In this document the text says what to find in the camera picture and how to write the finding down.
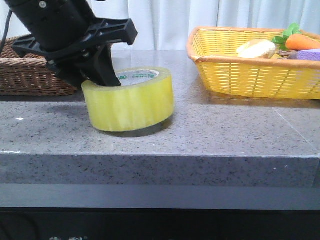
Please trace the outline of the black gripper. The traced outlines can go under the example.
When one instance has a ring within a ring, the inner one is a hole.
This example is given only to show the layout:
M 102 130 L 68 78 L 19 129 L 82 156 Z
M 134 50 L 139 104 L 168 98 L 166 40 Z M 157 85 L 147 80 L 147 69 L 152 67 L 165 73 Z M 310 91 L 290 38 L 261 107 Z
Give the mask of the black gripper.
M 62 61 L 86 63 L 86 76 L 99 86 L 121 86 L 110 46 L 135 42 L 138 31 L 132 19 L 98 18 L 85 0 L 7 0 L 5 3 L 30 32 L 12 45 L 19 57 L 27 54 L 44 57 L 48 60 L 48 70 L 78 89 L 87 78 L 74 65 Z

